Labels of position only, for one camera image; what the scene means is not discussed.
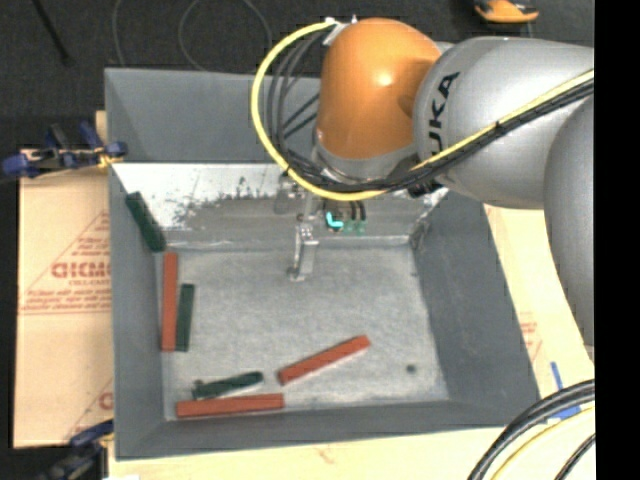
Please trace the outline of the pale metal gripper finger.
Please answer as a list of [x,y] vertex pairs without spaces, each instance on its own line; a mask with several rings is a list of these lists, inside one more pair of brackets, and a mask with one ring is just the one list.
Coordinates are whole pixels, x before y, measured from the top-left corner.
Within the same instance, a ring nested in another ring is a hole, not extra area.
[[292,264],[287,269],[288,275],[298,275],[302,254],[302,238],[299,231],[295,233]]
[[306,280],[313,274],[319,240],[314,236],[313,226],[301,224],[299,229],[298,278]]

